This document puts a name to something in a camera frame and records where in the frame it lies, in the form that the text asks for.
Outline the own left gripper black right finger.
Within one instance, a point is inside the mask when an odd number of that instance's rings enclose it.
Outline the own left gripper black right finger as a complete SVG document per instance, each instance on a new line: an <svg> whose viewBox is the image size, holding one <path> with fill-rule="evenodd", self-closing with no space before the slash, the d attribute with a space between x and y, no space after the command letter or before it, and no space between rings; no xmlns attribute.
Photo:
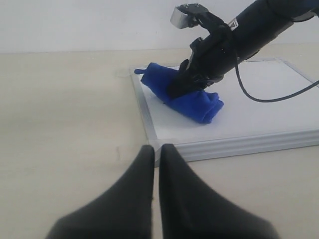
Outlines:
<svg viewBox="0 0 319 239"><path fill-rule="evenodd" d="M159 203L165 239L278 239L267 220L210 188L173 144L161 147Z"/></svg>

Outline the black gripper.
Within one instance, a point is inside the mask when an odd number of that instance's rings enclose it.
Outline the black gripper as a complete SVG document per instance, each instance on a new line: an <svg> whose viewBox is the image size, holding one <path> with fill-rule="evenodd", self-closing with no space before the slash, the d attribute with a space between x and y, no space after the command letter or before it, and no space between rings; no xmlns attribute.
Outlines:
<svg viewBox="0 0 319 239"><path fill-rule="evenodd" d="M190 58L180 64L177 75L166 88L170 98L206 89L221 81L236 64L234 37L228 24L213 14L195 14L187 26L196 25L206 29L209 35L190 44Z"/></svg>

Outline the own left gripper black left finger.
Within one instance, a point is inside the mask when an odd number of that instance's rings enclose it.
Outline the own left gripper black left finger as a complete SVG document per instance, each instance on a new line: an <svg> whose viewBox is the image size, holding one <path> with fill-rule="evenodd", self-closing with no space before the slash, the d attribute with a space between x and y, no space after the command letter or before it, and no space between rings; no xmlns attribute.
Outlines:
<svg viewBox="0 0 319 239"><path fill-rule="evenodd" d="M155 151L143 145L126 172L102 195L61 217L48 239L150 239Z"/></svg>

